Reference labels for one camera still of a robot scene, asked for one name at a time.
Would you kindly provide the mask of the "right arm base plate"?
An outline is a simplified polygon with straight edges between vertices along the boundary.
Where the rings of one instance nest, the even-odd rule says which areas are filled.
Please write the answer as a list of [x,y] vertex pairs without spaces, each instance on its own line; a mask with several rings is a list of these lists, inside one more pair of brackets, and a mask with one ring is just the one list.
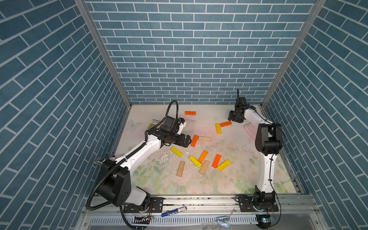
[[237,195],[234,200],[239,204],[241,212],[268,212],[279,211],[279,206],[276,201],[265,202],[265,201],[254,201],[252,196]]

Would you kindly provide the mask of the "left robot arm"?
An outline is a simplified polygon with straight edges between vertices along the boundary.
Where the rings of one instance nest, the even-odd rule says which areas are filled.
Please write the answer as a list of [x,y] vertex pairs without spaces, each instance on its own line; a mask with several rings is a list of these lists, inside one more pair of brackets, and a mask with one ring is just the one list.
[[97,189],[97,194],[116,207],[134,205],[140,210],[146,210],[150,194],[141,188],[131,185],[131,176],[135,170],[154,152],[162,146],[174,144],[187,148],[192,142],[189,135],[172,133],[159,139],[145,132],[145,140],[129,153],[115,160],[105,160],[99,171],[99,180],[103,180]]

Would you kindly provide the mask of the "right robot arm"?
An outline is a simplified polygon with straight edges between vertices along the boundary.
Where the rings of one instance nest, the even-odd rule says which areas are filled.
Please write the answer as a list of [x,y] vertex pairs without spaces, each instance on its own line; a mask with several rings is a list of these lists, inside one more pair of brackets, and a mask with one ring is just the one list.
[[257,128],[255,147],[260,153],[260,175],[255,186],[252,205],[257,211],[264,211],[276,205],[277,193],[274,189],[275,161],[283,147],[283,130],[257,112],[253,106],[240,106],[229,112],[228,120],[242,123],[249,121]]

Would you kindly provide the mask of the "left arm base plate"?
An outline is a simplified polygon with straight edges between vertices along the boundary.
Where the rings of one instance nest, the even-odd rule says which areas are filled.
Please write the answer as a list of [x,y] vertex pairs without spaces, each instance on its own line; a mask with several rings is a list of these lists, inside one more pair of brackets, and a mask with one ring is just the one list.
[[128,204],[124,206],[124,213],[162,213],[163,210],[163,197],[150,197],[143,201],[140,206],[134,204]]

